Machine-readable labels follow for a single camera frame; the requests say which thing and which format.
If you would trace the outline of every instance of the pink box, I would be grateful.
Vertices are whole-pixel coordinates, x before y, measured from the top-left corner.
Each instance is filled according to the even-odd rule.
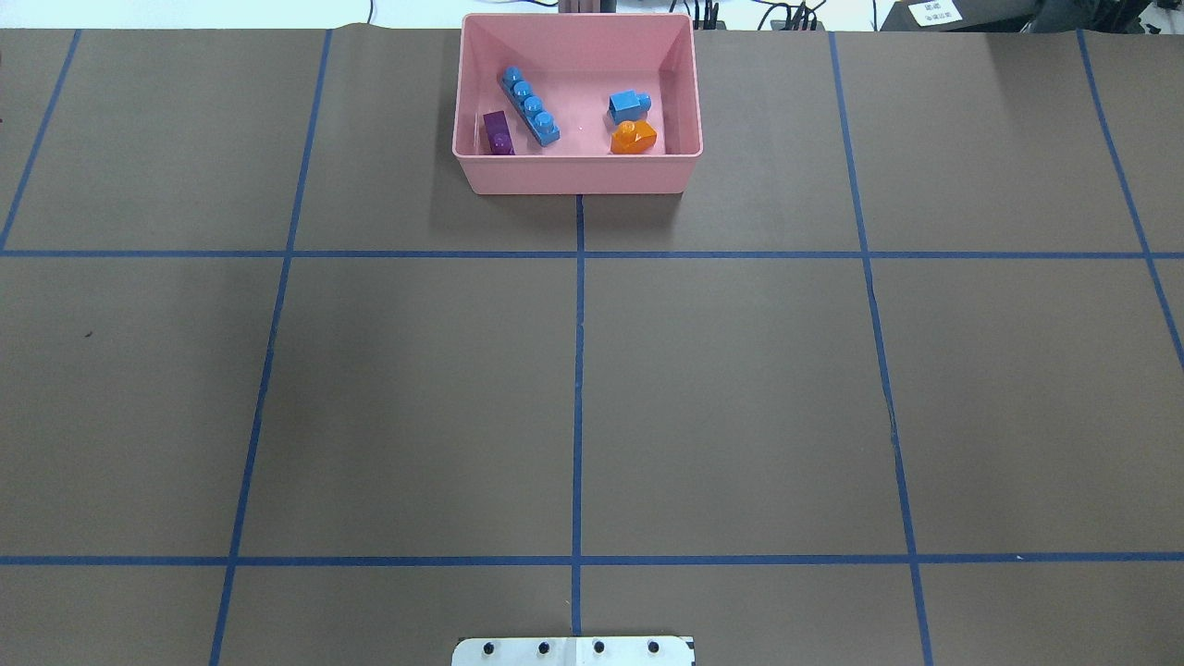
[[[541,147],[498,83],[517,65],[555,116]],[[609,152],[609,96],[648,92],[657,145]],[[481,117],[506,111],[514,155],[491,155]],[[703,153],[690,18],[686,14],[469,14],[461,31],[452,154],[478,194],[668,194]]]

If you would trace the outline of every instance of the white bracket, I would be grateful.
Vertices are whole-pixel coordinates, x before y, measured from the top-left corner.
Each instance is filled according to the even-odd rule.
[[[452,666],[695,666],[695,640],[680,636],[465,639]]]

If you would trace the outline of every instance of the gray table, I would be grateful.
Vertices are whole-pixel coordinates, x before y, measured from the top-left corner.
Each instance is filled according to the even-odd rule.
[[[1184,41],[696,47],[480,198],[456,32],[0,32],[0,662],[1184,661]]]

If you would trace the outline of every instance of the white sticker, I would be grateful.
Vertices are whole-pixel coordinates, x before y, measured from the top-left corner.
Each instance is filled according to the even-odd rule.
[[[908,11],[913,12],[916,25],[922,27],[927,25],[952,24],[961,20],[961,13],[954,6],[954,0],[918,2],[916,5],[909,5]]]

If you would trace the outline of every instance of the blue building block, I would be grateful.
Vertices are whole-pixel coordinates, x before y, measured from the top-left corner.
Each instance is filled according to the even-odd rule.
[[[559,126],[555,124],[554,116],[543,108],[542,100],[534,94],[530,82],[522,78],[522,70],[515,66],[506,68],[501,84],[506,96],[514,103],[514,108],[540,146],[548,146],[559,140]]]
[[[650,110],[650,96],[645,92],[633,92],[624,90],[609,96],[609,115],[614,124],[620,124],[626,120],[637,122],[642,120],[642,114]]]

